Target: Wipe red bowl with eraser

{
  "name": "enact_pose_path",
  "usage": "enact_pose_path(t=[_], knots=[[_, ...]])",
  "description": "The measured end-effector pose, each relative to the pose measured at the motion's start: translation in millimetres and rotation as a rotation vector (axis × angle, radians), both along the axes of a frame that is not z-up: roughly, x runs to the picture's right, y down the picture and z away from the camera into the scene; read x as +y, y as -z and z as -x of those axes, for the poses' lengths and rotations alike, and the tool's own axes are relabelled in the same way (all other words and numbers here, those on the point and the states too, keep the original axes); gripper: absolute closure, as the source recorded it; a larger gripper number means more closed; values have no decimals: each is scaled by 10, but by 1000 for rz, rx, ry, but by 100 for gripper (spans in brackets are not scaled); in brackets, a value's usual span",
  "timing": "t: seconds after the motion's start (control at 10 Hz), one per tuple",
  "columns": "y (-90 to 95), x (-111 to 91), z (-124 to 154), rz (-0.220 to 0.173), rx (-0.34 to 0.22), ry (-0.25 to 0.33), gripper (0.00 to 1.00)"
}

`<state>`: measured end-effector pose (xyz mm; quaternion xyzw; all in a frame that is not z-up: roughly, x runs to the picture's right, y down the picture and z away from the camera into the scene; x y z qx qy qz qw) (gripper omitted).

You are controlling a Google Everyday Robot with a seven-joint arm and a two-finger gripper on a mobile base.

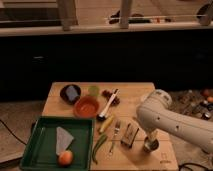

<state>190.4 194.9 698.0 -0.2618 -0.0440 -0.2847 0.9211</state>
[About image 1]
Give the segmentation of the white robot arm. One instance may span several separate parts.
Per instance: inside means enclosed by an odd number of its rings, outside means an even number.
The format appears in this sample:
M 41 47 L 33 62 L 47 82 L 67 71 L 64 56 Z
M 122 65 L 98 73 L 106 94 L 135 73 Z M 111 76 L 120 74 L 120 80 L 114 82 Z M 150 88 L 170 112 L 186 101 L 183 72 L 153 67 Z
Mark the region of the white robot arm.
M 156 89 L 137 107 L 137 121 L 146 133 L 145 148 L 155 150 L 156 130 L 160 129 L 213 153 L 213 123 L 173 112 L 171 104 L 171 96 Z

